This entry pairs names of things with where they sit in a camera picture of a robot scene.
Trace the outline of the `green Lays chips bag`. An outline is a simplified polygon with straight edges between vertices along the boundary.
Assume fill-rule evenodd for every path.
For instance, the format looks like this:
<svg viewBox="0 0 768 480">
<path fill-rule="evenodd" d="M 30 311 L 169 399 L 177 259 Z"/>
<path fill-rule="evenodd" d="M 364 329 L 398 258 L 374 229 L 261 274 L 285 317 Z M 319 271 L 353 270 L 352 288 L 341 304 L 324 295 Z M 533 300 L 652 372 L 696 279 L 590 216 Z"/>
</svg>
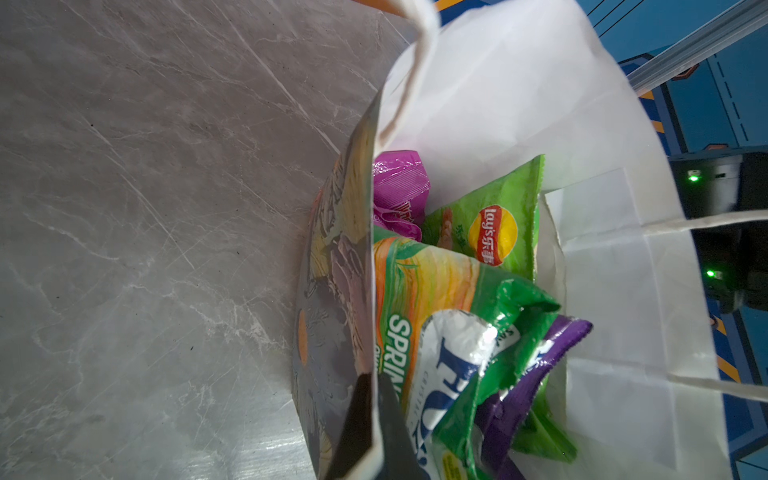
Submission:
<svg viewBox="0 0 768 480">
<path fill-rule="evenodd" d="M 492 273 L 511 273 L 515 277 L 488 304 L 504 324 L 498 329 L 477 390 L 462 402 L 435 441 L 474 478 L 479 478 L 473 448 L 478 407 L 521 378 L 537 345 L 559 316 L 556 302 L 529 286 L 536 275 L 538 201 L 544 166 L 544 156 L 536 156 L 438 209 L 424 223 L 427 242 L 472 256 Z"/>
</svg>

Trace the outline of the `magenta grape candy bag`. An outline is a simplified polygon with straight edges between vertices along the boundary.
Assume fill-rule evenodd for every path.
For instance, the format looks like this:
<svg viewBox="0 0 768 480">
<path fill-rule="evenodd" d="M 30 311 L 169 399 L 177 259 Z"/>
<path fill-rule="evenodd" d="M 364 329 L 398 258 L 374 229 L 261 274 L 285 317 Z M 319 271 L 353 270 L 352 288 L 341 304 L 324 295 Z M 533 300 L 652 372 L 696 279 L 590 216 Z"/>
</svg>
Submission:
<svg viewBox="0 0 768 480">
<path fill-rule="evenodd" d="M 381 153 L 373 163 L 373 223 L 375 226 L 416 241 L 431 183 L 416 151 Z"/>
</svg>

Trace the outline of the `floral white paper bag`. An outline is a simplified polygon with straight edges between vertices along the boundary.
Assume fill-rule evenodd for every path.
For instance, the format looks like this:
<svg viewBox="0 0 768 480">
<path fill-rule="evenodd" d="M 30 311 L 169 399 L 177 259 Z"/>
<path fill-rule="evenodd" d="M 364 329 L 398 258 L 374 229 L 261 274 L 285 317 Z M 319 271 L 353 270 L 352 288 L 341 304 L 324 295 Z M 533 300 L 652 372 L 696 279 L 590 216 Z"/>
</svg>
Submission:
<svg viewBox="0 0 768 480">
<path fill-rule="evenodd" d="M 520 459 L 530 479 L 728 479 L 723 398 L 688 220 L 637 94 L 573 1 L 504 1 L 442 25 L 430 1 L 385 1 L 418 39 L 397 59 L 320 190 L 297 291 L 293 396 L 325 479 L 359 376 L 372 380 L 372 443 L 344 479 L 384 464 L 374 367 L 372 173 L 389 147 L 418 151 L 438 207 L 542 154 L 539 281 L 593 323 L 568 356 L 560 405 L 576 461 Z"/>
</svg>

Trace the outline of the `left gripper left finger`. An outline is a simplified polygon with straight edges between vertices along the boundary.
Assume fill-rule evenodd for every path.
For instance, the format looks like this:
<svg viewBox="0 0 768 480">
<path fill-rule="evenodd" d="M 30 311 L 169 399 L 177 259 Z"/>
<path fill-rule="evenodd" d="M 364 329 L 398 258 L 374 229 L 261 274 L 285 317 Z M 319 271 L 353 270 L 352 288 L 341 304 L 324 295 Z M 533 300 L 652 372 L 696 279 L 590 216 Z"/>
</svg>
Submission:
<svg viewBox="0 0 768 480">
<path fill-rule="evenodd" d="M 325 479 L 344 479 L 369 450 L 372 443 L 371 405 L 371 375 L 363 374 L 357 379 L 338 448 Z"/>
</svg>

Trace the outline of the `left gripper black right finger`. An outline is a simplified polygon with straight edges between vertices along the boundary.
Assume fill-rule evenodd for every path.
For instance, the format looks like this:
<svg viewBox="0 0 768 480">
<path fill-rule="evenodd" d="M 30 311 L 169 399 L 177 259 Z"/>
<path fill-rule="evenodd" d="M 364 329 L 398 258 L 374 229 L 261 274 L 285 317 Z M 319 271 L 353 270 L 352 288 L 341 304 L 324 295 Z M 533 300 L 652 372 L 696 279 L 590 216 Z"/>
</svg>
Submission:
<svg viewBox="0 0 768 480">
<path fill-rule="evenodd" d="M 384 464 L 380 480 L 427 479 L 417 462 L 394 386 L 388 375 L 377 377 L 379 390 L 379 423 L 382 433 Z"/>
</svg>

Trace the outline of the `yellow green candy bag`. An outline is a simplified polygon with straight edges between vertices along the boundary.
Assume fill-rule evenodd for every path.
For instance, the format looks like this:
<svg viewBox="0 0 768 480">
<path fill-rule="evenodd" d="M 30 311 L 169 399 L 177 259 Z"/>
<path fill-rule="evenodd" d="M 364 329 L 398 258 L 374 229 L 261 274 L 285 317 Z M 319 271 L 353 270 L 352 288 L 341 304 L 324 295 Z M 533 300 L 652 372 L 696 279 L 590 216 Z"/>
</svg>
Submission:
<svg viewBox="0 0 768 480">
<path fill-rule="evenodd" d="M 398 396 L 419 478 L 452 454 L 479 476 L 477 408 L 523 376 L 559 304 L 532 281 L 470 256 L 374 232 L 376 367 Z"/>
</svg>

